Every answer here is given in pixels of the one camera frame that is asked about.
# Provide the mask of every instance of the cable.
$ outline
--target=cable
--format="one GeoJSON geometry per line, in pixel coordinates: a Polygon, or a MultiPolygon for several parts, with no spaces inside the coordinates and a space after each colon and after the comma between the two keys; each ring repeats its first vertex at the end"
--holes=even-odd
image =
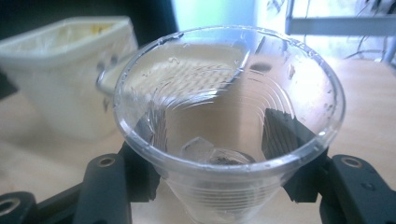
{"type": "Polygon", "coordinates": [[[384,50],[381,49],[366,49],[366,50],[361,50],[361,51],[357,51],[351,55],[346,56],[344,59],[349,59],[352,58],[353,56],[356,56],[358,54],[362,54],[362,53],[384,53],[384,50]]]}
{"type": "MultiPolygon", "coordinates": [[[[368,38],[369,38],[369,36],[367,36],[367,35],[364,35],[361,38],[361,41],[359,41],[358,49],[356,50],[356,52],[361,52],[361,45],[363,44],[363,41],[366,41],[368,38]]],[[[359,57],[361,59],[364,59],[364,56],[361,53],[359,53],[359,57]]]]}
{"type": "Polygon", "coordinates": [[[366,6],[356,15],[356,17],[359,17],[359,15],[364,11],[369,6],[369,4],[366,4],[366,6]]]}

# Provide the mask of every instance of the white plastic container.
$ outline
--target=white plastic container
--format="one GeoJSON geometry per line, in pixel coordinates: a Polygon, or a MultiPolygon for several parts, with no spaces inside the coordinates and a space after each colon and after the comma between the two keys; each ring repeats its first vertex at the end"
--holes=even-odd
{"type": "Polygon", "coordinates": [[[0,41],[0,69],[53,130],[95,140],[116,128],[96,79],[136,49],[128,17],[72,18],[0,41]]]}

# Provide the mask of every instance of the black metal holder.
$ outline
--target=black metal holder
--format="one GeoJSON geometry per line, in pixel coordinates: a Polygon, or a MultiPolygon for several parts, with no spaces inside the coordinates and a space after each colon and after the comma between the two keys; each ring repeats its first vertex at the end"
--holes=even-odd
{"type": "MultiPolygon", "coordinates": [[[[160,176],[124,144],[119,154],[92,160],[81,184],[36,203],[33,194],[0,196],[0,223],[132,223],[131,202],[155,199],[160,176]]],[[[324,224],[396,223],[396,192],[375,169],[359,158],[326,152],[302,167],[284,186],[297,203],[322,196],[324,224]]]]}

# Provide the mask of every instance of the clear plastic cup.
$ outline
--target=clear plastic cup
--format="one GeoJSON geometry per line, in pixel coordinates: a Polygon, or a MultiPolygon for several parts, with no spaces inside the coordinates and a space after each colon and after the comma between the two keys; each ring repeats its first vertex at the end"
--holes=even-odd
{"type": "Polygon", "coordinates": [[[120,75],[114,110],[127,143],[195,223],[244,223],[330,144],[345,97],[303,43],[209,27],[141,49],[120,75]]]}

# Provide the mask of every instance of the table surface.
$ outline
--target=table surface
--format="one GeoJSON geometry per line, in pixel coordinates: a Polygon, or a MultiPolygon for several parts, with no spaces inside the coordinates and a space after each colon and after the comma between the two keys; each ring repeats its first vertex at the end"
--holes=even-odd
{"type": "MultiPolygon", "coordinates": [[[[347,154],[370,162],[396,189],[396,74],[385,64],[328,60],[346,94],[346,117],[330,146],[330,156],[347,154]]],[[[38,202],[79,183],[87,163],[118,152],[123,138],[115,131],[82,142],[50,130],[29,102],[16,93],[0,102],[0,195],[33,192],[38,202]]],[[[156,200],[133,203],[134,223],[192,223],[162,182],[156,200]]],[[[282,189],[251,224],[320,223],[318,203],[292,203],[282,189]]]]}

